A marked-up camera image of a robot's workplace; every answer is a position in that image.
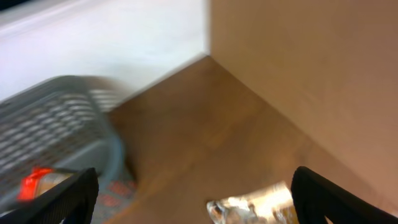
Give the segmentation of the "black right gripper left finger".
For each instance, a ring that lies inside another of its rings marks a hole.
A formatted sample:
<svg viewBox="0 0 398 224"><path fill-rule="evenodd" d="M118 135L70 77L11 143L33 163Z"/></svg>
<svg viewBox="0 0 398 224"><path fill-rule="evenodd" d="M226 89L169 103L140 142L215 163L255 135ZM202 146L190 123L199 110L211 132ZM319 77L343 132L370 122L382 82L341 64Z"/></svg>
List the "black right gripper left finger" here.
<svg viewBox="0 0 398 224"><path fill-rule="evenodd" d="M2 224L90 224L99 192L94 168L83 169L1 217Z"/></svg>

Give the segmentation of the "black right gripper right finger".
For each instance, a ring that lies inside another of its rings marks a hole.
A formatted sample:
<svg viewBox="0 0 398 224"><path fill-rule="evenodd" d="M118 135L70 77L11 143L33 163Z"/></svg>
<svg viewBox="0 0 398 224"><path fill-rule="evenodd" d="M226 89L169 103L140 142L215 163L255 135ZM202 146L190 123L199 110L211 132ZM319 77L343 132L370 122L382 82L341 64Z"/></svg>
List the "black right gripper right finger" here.
<svg viewBox="0 0 398 224"><path fill-rule="evenodd" d="M397 217L365 202L308 167L296 169L290 189L300 224L328 221L336 224L397 224Z"/></svg>

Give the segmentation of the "orange cracker sleeve package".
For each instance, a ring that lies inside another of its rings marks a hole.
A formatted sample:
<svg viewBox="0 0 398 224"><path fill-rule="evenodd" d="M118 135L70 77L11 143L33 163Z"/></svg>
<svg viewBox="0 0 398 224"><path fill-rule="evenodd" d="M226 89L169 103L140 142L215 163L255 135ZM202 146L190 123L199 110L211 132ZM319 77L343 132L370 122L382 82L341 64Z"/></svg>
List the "orange cracker sleeve package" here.
<svg viewBox="0 0 398 224"><path fill-rule="evenodd" d="M17 199L22 202L33 200L74 173L76 173L74 170L34 167L32 172L21 180Z"/></svg>

